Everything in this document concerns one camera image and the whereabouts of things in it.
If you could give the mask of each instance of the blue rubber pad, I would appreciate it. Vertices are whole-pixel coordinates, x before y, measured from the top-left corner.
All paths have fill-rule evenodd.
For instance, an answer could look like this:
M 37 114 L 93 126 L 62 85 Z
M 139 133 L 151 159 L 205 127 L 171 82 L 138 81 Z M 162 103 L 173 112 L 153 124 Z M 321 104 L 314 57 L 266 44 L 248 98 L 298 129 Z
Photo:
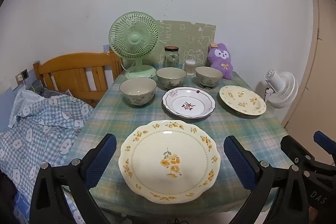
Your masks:
M 253 191 L 256 187 L 255 171 L 229 137 L 226 137 L 224 141 L 224 153 L 229 159 L 243 187 Z
M 86 189 L 91 189 L 97 186 L 116 148 L 117 148 L 117 140 L 114 135 L 111 135 L 86 170 L 85 173 Z
M 330 155 L 336 155 L 336 142 L 324 135 L 321 131 L 315 132 L 314 142 L 322 147 Z

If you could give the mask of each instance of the glass jar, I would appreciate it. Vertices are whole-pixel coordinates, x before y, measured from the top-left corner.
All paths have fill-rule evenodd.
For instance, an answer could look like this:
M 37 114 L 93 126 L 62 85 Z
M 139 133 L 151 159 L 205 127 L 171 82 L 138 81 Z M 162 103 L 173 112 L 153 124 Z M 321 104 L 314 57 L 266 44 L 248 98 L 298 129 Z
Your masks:
M 165 68 L 172 67 L 178 68 L 179 67 L 179 48 L 174 46 L 166 46 L 165 52 L 163 56 L 163 62 Z

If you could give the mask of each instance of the door frame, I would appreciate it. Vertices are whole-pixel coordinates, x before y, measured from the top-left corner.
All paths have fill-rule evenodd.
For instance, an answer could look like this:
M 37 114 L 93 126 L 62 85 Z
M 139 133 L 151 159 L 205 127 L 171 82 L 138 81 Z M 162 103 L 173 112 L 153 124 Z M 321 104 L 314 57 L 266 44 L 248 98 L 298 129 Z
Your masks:
M 286 125 L 289 122 L 290 118 L 292 117 L 294 111 L 296 110 L 296 107 L 298 106 L 301 97 L 303 95 L 303 92 L 305 91 L 306 85 L 308 83 L 308 79 L 311 73 L 311 69 L 314 64 L 315 60 L 315 54 L 316 49 L 318 45 L 318 39 L 319 39 L 319 25 L 320 25 L 320 9 L 319 9 L 319 0 L 313 0 L 313 34 L 310 44 L 310 51 L 309 56 L 307 60 L 306 69 L 304 71 L 301 83 L 298 88 L 297 96 L 295 97 L 294 101 L 289 107 L 289 110 L 287 111 L 287 114 L 285 115 L 284 119 L 281 122 L 281 125 L 286 129 Z

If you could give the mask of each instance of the plaid tablecloth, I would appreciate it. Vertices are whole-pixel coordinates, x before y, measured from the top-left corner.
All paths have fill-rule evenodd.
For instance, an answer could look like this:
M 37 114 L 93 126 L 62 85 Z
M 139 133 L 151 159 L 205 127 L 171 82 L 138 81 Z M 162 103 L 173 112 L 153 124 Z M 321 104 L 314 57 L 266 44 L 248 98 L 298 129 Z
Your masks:
M 163 109 L 162 96 L 166 90 L 157 82 L 155 97 L 144 106 L 128 104 L 119 91 L 126 78 L 120 75 L 110 86 L 86 122 L 82 132 L 71 148 L 67 163 L 82 158 L 95 147 L 107 133 L 117 138 L 117 150 L 106 168 L 98 185 L 90 192 L 100 207 L 139 217 L 200 216 L 214 212 L 225 212 L 239 207 L 249 195 L 245 190 L 223 151 L 224 139 L 234 135 L 243 147 L 250 150 L 258 160 L 266 160 L 273 167 L 288 168 L 291 161 L 280 150 L 280 141 L 286 135 L 279 121 L 270 111 L 259 117 L 238 114 L 219 97 L 219 89 L 225 85 L 249 86 L 234 73 L 232 80 L 221 80 L 212 90 L 205 90 L 216 101 L 216 108 L 209 117 L 184 119 Z M 187 76 L 184 86 L 197 86 L 196 78 Z M 137 127 L 154 120 L 180 119 L 203 129 L 216 142 L 221 156 L 220 171 L 215 184 L 199 198 L 182 204 L 156 204 L 132 192 L 126 185 L 118 166 L 120 147 Z

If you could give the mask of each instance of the plate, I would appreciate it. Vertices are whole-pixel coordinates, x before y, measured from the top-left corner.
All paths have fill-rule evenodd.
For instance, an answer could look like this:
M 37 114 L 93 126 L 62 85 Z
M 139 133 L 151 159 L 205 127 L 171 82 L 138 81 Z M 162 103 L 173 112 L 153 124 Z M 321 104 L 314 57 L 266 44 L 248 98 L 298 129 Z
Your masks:
M 227 85 L 219 90 L 219 96 L 229 107 L 248 115 L 261 115 L 266 111 L 264 100 L 251 90 L 237 85 Z
M 174 88 L 162 97 L 171 113 L 184 118 L 203 118 L 215 109 L 215 100 L 203 90 L 189 87 Z
M 202 129 L 179 120 L 140 126 L 121 146 L 119 168 L 129 188 L 154 203 L 198 198 L 217 178 L 221 157 Z

